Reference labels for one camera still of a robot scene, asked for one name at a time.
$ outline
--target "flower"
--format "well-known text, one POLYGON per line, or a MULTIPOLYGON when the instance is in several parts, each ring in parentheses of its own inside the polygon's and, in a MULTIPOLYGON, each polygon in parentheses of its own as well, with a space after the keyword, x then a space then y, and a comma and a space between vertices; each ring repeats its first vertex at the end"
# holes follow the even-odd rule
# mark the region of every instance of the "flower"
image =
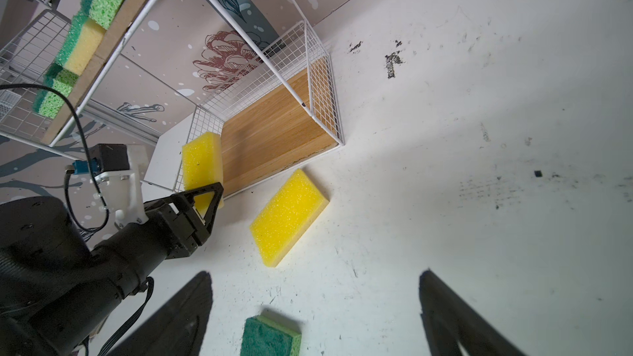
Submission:
POLYGON ((209 35, 204 41, 204 60, 194 60, 198 75, 209 85, 202 87, 207 92, 225 90, 260 63, 257 54, 236 31, 220 31, 209 35))

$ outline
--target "pale yellow sponge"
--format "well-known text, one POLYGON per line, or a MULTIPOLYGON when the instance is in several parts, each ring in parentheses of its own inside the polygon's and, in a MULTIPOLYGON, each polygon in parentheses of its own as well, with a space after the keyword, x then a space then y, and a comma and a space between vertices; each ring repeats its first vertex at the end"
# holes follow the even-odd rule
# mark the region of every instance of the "pale yellow sponge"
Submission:
MULTIPOLYGON (((224 182, 222 145, 217 133, 207 132, 182 147, 182 182, 185 190, 224 182)), ((204 217, 213 194, 194 197, 196 209, 204 217)), ((218 207, 224 206, 224 200, 218 207)))
POLYGON ((68 35, 55 62, 64 69, 81 75, 105 34, 106 29, 101 28, 97 22, 86 15, 77 14, 73 17, 68 35))
POLYGON ((306 174, 297 169, 251 224, 264 265, 276 267, 327 204, 306 174))

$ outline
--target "wire mesh side panel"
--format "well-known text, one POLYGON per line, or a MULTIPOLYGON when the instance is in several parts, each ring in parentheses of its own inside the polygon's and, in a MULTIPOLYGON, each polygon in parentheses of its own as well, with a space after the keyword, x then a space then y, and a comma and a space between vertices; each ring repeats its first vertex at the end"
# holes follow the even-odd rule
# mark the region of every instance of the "wire mesh side panel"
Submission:
MULTIPOLYGON (((263 50, 279 72, 290 79, 307 66, 303 21, 298 22, 263 50)), ((281 85, 268 66, 251 60, 202 102, 202 107, 230 119, 281 85)))
POLYGON ((306 51, 310 61, 310 92, 313 100, 313 107, 310 107, 310 110, 342 141, 343 133, 339 123, 338 101, 330 56, 312 28, 306 30, 306 41, 308 45, 306 51))
MULTIPOLYGON (((69 28, 68 19, 50 10, 38 15, 0 51, 0 84, 42 84, 44 73, 64 44, 69 28)), ((4 116, 0 115, 0 130, 40 141, 51 119, 33 111, 39 90, 15 88, 10 91, 20 98, 4 116)))
MULTIPOLYGON (((222 134, 223 125, 224 121, 217 118, 217 116, 213 115, 205 108, 196 106, 194 117, 191 120, 189 134, 187 135, 187 143, 201 136, 205 132, 222 134)), ((178 170, 178 176, 176 176, 176 182, 173 185, 173 190, 176 193, 184 191, 184 184, 182 182, 182 161, 180 162, 180 169, 178 170)))

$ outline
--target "table surface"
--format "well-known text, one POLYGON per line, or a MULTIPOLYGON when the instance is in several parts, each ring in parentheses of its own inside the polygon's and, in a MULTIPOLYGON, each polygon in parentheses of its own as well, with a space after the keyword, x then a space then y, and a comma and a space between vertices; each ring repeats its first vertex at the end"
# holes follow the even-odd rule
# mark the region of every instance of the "table surface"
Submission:
MULTIPOLYGON (((302 355, 426 355, 430 267, 526 354, 630 352, 631 5, 348 2, 316 26, 346 138, 304 165, 328 207, 269 269, 249 225, 289 173, 229 198, 203 247, 154 271, 140 322, 208 271, 203 355, 239 354, 244 321, 263 311, 300 327, 302 355), (402 64, 388 78, 392 53, 402 64)), ((148 180, 173 184, 188 126, 161 137, 148 180)))

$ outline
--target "wire rack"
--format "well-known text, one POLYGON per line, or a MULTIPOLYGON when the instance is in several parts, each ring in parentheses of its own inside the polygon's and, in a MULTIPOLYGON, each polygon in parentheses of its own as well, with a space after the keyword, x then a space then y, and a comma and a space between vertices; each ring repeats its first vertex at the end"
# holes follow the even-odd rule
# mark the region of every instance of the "wire rack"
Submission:
MULTIPOLYGON (((51 10, 41 12, 0 51, 0 84, 42 84, 70 28, 70 21, 51 10)), ((0 130, 40 141, 51 119, 33 112, 39 90, 14 88, 0 97, 0 130)))
MULTIPOLYGON (((321 126, 342 139, 330 58, 312 28, 301 20, 263 52, 286 80, 307 68, 309 109, 321 126)), ((225 121, 280 85, 281 81, 270 67, 251 60, 196 107, 187 143, 208 131, 220 134, 225 121)), ((184 190, 182 162, 173 189, 175 192, 184 190)))

